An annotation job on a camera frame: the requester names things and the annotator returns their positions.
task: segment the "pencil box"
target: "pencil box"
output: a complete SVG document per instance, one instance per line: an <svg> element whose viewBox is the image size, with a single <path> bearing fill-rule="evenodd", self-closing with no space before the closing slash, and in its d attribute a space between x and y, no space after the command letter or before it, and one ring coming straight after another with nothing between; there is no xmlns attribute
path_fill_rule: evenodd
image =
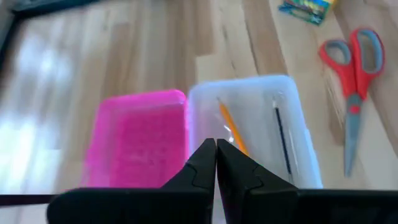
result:
<svg viewBox="0 0 398 224"><path fill-rule="evenodd" d="M104 100L86 153L83 186L163 186L188 158L185 106L178 90Z"/></svg>
<svg viewBox="0 0 398 224"><path fill-rule="evenodd" d="M323 188L317 156L293 79L287 75L263 75L194 86L189 92L187 108L189 154L193 154L206 138L226 139L238 147L220 112L219 100L231 114L251 159L298 188ZM276 107L283 136L280 135ZM282 138L291 175L287 170ZM225 223L217 185L213 223Z"/></svg>
<svg viewBox="0 0 398 224"><path fill-rule="evenodd" d="M279 6L281 12L320 25L326 15L336 6L338 0L284 0Z"/></svg>

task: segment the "crayon box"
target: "crayon box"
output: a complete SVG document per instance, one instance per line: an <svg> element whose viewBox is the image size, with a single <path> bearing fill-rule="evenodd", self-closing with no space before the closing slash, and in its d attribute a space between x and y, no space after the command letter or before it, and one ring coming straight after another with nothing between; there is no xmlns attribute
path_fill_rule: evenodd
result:
<svg viewBox="0 0 398 224"><path fill-rule="evenodd" d="M279 10L303 19L312 24L320 25L338 0L284 0Z"/></svg>

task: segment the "hardwood plank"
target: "hardwood plank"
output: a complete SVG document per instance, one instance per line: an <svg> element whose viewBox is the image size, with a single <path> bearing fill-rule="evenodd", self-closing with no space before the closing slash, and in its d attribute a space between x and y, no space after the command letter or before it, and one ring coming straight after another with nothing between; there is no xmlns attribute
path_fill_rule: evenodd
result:
<svg viewBox="0 0 398 224"><path fill-rule="evenodd" d="M363 3L369 6L383 7L385 9L392 6L398 6L397 1L395 0L364 0Z"/></svg>
<svg viewBox="0 0 398 224"><path fill-rule="evenodd" d="M76 69L79 65L81 22L83 12L74 9L66 12L65 28L58 43L57 59L54 69L52 91L48 94L48 102L42 110L41 127L37 140L36 156L32 161L32 170L27 176L27 194L53 193L62 163L65 139L69 135L66 129L68 109L72 101L71 95L76 82Z"/></svg>
<svg viewBox="0 0 398 224"><path fill-rule="evenodd" d="M143 26L144 26L144 13L145 13L145 2L144 1L133 1L130 7L132 17L130 31L131 39L129 41L130 55L127 61L127 78L125 83L126 93L136 93L139 91L139 82L137 77L138 74L142 74L144 68L142 62L142 52L143 52Z"/></svg>
<svg viewBox="0 0 398 224"><path fill-rule="evenodd" d="M240 0L212 1L215 51L197 57L197 82L258 75Z"/></svg>
<svg viewBox="0 0 398 224"><path fill-rule="evenodd" d="M49 27L49 24L43 21L38 26ZM53 49L57 45L62 26L62 18L52 23L49 29L49 42L42 45L44 46L43 48L39 48L40 52L20 53L21 61L19 62L23 63L23 65L19 65L18 68L22 68L23 70L15 70L21 75L21 82L16 85L20 89L18 90L19 93L12 97L16 96L24 100L11 99L10 102L13 105L11 105L9 110L11 110L11 116L14 116L14 118L10 119L6 117L7 120L4 120L4 122L8 122L9 125L14 126L15 130L17 130L12 137L10 136L14 141L13 147L6 146L7 148L5 148L5 150L9 150L12 153L12 156L9 158L8 164L9 175L6 177L6 181L4 181L5 185L2 189L4 194L21 194L24 192L26 175L29 175L32 158L36 152L38 134L41 130L41 111L46 104L46 96L48 96L51 89L50 83L53 80ZM36 39L35 41L35 37L41 38L43 36L33 32L29 39L27 39L26 44L37 45L37 40L40 42L40 39ZM31 50L36 50L35 48L36 46L30 47Z"/></svg>
<svg viewBox="0 0 398 224"><path fill-rule="evenodd" d="M57 178L56 192L80 185L83 161L88 147L95 110L102 100L101 91L106 75L111 27L111 4L101 2L85 12L81 41L80 66L75 91L72 93L66 129L63 161Z"/></svg>
<svg viewBox="0 0 398 224"><path fill-rule="evenodd" d="M185 59L183 61L183 67L181 68L181 71L179 71L178 75L178 77L183 77L183 79L181 82L177 83L177 85L183 85L185 88L182 89L182 91L188 95L189 89L196 84L197 79L195 68L195 46L198 44L195 40L196 31L192 29L194 23L190 14L190 12L193 10L192 5L189 3L189 1L181 2L182 7L180 10L182 10L181 15L184 20L182 20L182 23L180 24L180 29L182 29L180 32L183 40L179 43L182 44L181 47L183 47L183 50L180 52L178 57L184 57ZM210 46L209 48L214 50L214 38L209 37L207 40Z"/></svg>
<svg viewBox="0 0 398 224"><path fill-rule="evenodd" d="M195 52L197 56L213 52L214 39L210 0L188 0L193 3L195 26Z"/></svg>
<svg viewBox="0 0 398 224"><path fill-rule="evenodd" d="M12 113L15 111L15 103L21 92L19 84L22 82L23 74L17 73L17 75L14 75L17 67L15 65L18 63L22 46L27 42L29 34L32 34L32 31L24 24L21 25L19 33L17 33L17 36L12 41L11 50L7 52L5 66L3 66L3 70L1 71L0 142L2 143L2 147L0 147L0 194L4 194L3 189L6 185L6 180L9 178L9 165L14 154L14 147L12 147L14 143L10 142L10 140L13 141L17 134L17 127L13 125L15 119ZM42 46L37 44L36 47L38 48L34 50L41 49Z"/></svg>
<svg viewBox="0 0 398 224"><path fill-rule="evenodd" d="M126 47L124 38L131 33L129 24L116 24L111 30L109 59L106 65L106 75L102 88L102 98L114 95L125 95L124 87L129 60L129 48Z"/></svg>
<svg viewBox="0 0 398 224"><path fill-rule="evenodd" d="M147 1L144 6L139 91L177 88L186 93L193 84L195 45L192 20L184 13L186 4L181 0Z"/></svg>
<svg viewBox="0 0 398 224"><path fill-rule="evenodd" d="M394 22L395 27L398 27L398 6L390 7L389 14L391 16L392 21Z"/></svg>
<svg viewBox="0 0 398 224"><path fill-rule="evenodd" d="M284 56L280 50L279 38L281 37L278 37L275 30L269 2L244 0L243 3L257 72L260 74L286 73Z"/></svg>

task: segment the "red scissors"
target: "red scissors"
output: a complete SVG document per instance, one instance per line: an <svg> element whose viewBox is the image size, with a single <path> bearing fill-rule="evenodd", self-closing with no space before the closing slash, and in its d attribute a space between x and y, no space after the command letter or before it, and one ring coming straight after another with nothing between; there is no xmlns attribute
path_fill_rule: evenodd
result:
<svg viewBox="0 0 398 224"><path fill-rule="evenodd" d="M370 40L375 66L368 69L365 43L361 36ZM339 76L343 94L347 99L345 122L344 165L345 176L351 175L360 126L362 102L366 99L371 81L384 70L385 52L379 35L371 29L357 29L350 36L351 45L343 40L328 40L319 50L321 59ZM344 55L343 62L337 62L330 56L331 49L339 49Z"/></svg>

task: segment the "wooden floor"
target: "wooden floor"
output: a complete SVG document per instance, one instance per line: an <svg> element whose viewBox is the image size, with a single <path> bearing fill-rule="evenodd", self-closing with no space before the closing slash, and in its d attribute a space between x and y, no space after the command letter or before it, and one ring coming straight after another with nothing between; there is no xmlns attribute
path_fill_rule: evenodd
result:
<svg viewBox="0 0 398 224"><path fill-rule="evenodd" d="M341 0L316 27L277 0L125 0L25 21L1 72L0 194L77 186L101 100L207 80L288 73L297 83L328 188L398 189L398 4ZM343 177L345 100L318 58L327 39L376 29L386 71L371 87L353 177ZM45 223L45 206L0 209L1 223Z"/></svg>

